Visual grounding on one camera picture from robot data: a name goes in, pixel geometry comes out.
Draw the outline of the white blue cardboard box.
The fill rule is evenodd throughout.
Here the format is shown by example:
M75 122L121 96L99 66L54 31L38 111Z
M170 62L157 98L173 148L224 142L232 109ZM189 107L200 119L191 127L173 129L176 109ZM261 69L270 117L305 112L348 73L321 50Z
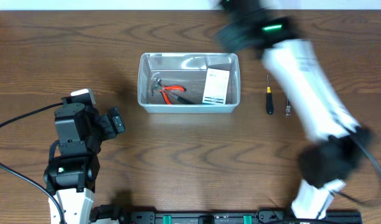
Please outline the white blue cardboard box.
M202 103L208 105L224 105L227 97L230 72L208 68Z

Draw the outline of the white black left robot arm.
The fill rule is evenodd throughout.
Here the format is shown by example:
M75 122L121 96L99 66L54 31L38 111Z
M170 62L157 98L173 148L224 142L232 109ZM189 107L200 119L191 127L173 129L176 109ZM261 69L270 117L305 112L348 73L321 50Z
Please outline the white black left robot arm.
M116 107L99 114L89 93L62 103L54 113L58 139L50 147L44 181L66 223L90 223L101 144L126 128Z

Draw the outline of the black yellow screwdriver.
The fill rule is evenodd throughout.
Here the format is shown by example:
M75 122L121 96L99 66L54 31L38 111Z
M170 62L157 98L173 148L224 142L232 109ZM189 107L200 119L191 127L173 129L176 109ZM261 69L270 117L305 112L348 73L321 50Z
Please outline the black yellow screwdriver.
M274 113L274 106L273 106L273 97L270 87L270 79L269 75L266 76L267 78L267 88L266 88L266 112L268 115L272 115Z

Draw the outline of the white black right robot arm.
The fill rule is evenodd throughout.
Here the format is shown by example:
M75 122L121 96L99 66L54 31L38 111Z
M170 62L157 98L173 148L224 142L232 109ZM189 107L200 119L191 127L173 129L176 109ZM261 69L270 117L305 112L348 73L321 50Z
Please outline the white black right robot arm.
M215 39L229 52L253 47L261 62L289 92L290 103L313 142L298 156L302 175L291 204L298 219L321 220L367 154L371 132L349 113L326 78L312 43L302 39L289 17L237 19Z

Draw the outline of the silver wrench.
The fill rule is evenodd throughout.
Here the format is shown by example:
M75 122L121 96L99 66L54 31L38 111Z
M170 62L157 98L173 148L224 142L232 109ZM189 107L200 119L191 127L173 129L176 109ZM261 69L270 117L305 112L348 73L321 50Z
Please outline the silver wrench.
M290 95L289 92L286 92L286 109L285 109L285 115L290 116L291 115L291 102L290 102Z

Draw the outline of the clear plastic container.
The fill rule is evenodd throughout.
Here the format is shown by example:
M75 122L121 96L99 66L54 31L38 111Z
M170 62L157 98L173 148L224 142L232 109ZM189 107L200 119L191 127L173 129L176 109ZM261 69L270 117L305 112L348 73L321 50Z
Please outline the clear plastic container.
M224 105L202 103L208 68L230 72ZM194 105L184 105L171 97L172 104L167 105L158 91L152 96L151 84L157 78L166 86L183 86L185 92L174 93ZM231 113L240 103L238 57L226 53L145 53L139 64L138 103L148 113Z

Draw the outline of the red handled pliers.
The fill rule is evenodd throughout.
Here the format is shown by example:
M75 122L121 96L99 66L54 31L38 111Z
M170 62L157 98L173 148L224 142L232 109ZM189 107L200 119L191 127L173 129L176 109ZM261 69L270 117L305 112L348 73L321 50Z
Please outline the red handled pliers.
M159 92L162 94L162 97L164 99L164 102L167 104L167 105L171 105L171 101L169 99L169 96L171 98L174 98L176 99L178 102L182 103L182 104L187 104L186 102L186 99L181 97L181 96L178 96L176 94L174 94L175 91L181 91L181 92L185 92L186 89L183 87L183 86L180 86L180 85L173 85L173 86L164 86L164 85L158 85L157 89L159 90Z

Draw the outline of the small black orange hammer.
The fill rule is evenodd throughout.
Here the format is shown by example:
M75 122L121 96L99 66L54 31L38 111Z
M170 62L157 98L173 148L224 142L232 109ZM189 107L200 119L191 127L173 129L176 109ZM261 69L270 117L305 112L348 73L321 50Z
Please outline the small black orange hammer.
M162 84L161 78L157 78L155 82L151 84L151 95L154 95L154 92L158 91L163 97L163 100L165 104L171 105L172 102L170 101L170 97L177 100L178 102L184 104L184 105L194 105L194 102L191 100L188 100L184 97L181 97L174 93L174 91L181 91L185 92L186 89L183 86L180 85L171 85L166 86Z

